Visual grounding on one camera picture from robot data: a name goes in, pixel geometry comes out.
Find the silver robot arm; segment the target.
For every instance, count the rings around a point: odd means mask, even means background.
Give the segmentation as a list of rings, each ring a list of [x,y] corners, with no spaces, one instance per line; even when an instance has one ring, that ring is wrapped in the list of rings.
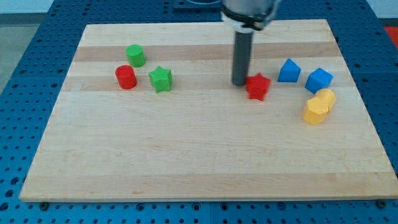
[[[281,0],[222,0],[221,19],[236,32],[261,31],[276,17]]]

